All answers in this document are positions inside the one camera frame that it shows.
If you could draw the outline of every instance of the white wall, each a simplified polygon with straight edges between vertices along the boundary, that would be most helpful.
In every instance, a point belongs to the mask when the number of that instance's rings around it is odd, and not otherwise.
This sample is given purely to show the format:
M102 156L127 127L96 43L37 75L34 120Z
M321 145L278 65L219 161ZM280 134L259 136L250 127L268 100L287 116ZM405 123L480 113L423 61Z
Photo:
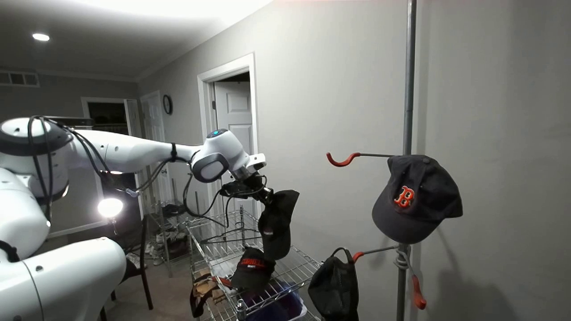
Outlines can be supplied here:
M39 75L41 88L2 88L0 115L82 116L82 97L135 98L134 82ZM52 234L102 222L94 213L94 175L73 170L69 195L53 204Z
M466 216L416 246L430 321L567 320L571 259L569 2L419 2L416 152L457 179ZM202 143L196 75L255 54L259 150L269 184L296 186L301 250L389 245L371 223L400 154L405 2L275 2L139 84L164 90L173 141ZM359 264L360 316L394 320L392 255Z

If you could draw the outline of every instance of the cap logo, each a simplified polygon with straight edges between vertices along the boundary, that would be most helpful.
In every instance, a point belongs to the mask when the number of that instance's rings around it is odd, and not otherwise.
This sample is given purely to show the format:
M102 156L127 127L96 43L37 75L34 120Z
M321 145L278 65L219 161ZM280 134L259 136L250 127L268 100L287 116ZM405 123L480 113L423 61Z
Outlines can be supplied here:
M414 197L416 197L414 189L410 189L409 186L403 186L400 189L398 198L394 198L394 205L400 209L409 209L414 202Z

